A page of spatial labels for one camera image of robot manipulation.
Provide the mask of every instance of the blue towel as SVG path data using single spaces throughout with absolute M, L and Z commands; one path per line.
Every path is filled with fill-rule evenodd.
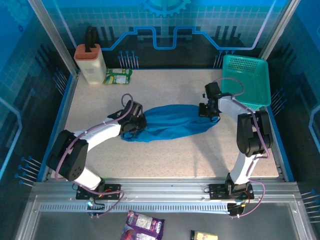
M 204 133 L 219 121 L 198 115 L 196 105 L 167 105 L 152 108 L 144 113 L 147 127 L 135 134 L 126 132 L 121 138 L 128 142 L 170 140 Z

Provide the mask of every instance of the white container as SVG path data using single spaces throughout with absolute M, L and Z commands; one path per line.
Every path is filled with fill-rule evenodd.
M 106 78 L 107 67 L 100 45 L 95 46 L 96 48 L 90 48 L 91 52 L 86 52 L 85 44 L 80 44 L 75 50 L 74 60 L 89 84 L 102 84 Z

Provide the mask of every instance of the teal basket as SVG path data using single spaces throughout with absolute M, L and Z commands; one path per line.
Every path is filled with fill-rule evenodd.
M 271 104 L 270 81 L 267 61 L 254 57 L 225 55 L 222 76 L 238 79 L 244 85 L 244 93 L 235 98 L 251 109 L 259 109 Z M 241 92 L 241 85 L 231 79 L 221 83 L 223 93 Z

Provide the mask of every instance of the speckled tabletop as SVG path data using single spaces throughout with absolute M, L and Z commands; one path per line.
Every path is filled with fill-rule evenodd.
M 134 70 L 128 85 L 88 85 L 80 77 L 65 128 L 78 131 L 103 121 L 120 109 L 121 96 L 132 94 L 143 110 L 170 105 L 198 105 L 205 85 L 221 77 L 221 70 Z M 105 178 L 225 177 L 239 150 L 236 123 L 221 114 L 220 122 L 205 133 L 174 139 L 126 142 L 111 138 L 89 151 L 86 166 Z M 256 177 L 278 176 L 272 158 L 260 160 Z

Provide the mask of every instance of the purple snack bag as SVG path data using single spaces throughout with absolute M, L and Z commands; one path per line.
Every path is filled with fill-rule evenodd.
M 129 211 L 120 240 L 161 240 L 165 220 Z

